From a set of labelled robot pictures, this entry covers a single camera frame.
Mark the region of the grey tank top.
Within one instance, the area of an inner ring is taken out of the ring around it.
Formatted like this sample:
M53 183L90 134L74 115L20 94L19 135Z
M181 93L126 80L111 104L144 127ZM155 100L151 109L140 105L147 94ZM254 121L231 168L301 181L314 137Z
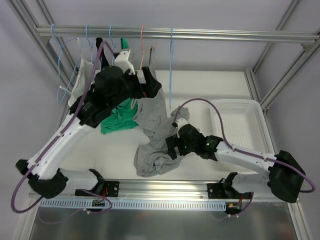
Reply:
M134 121L148 136L149 142L138 146L133 165L139 177L149 178L156 175L164 175L179 167L183 157L172 159L168 155L166 138L177 133L172 126L175 116L189 120L190 112L187 107L173 110L169 117L160 118L158 112L150 110L142 111L134 116Z
M133 121L151 141L162 121L168 117L163 88L158 90L154 98L137 99L135 106L137 111Z

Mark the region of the green tank top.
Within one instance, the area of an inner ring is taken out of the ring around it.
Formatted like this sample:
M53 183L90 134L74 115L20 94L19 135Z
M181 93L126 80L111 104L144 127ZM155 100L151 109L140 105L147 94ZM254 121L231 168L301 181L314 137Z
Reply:
M116 131L130 130L137 127L138 124L133 120L137 110L138 104L136 100L129 98L123 101L112 110L109 117L101 122L100 132L103 135L106 135Z

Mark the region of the pink hanger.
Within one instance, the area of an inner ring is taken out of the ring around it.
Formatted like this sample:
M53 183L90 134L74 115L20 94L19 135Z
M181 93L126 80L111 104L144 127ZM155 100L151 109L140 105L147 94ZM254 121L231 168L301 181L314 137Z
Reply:
M157 45L157 41L155 41L155 42L154 42L154 45L151 45L149 48L145 48L145 47L144 47L144 40L143 40L144 28L145 28L145 26L143 25L143 26L141 27L141 30L140 30L140 45L141 45L142 56L141 56L141 61L140 61L139 70L136 72L136 75L137 75L137 76L139 76L139 74L140 74L141 71L142 71L142 66L143 66L143 63L144 63L145 54L148 53L148 52L150 52L151 49L153 48L153 46L156 46L156 45Z

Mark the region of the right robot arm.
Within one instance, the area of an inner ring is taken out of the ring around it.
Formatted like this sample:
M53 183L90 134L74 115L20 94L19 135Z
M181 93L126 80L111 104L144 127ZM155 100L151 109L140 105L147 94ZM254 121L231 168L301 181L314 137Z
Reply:
M223 193L236 198L244 193L272 193L278 199L295 203L301 193L305 172L287 151L278 154L257 152L228 144L221 137L204 136L191 124L165 140L168 155L173 159L195 153L206 160L238 165L252 172L231 172L223 184Z

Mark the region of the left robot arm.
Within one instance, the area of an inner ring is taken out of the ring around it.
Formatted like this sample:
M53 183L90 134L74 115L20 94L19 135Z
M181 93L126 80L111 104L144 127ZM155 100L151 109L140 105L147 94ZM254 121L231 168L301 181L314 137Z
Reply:
M89 193L98 196L103 192L105 180L97 170L65 170L60 166L76 143L97 128L122 102L156 97L161 83L149 67L143 67L142 72L143 83L136 74L118 66L107 66L96 74L94 84L86 94L77 98L59 130L40 153L16 163L33 191L46 199L62 192L74 192L77 196Z

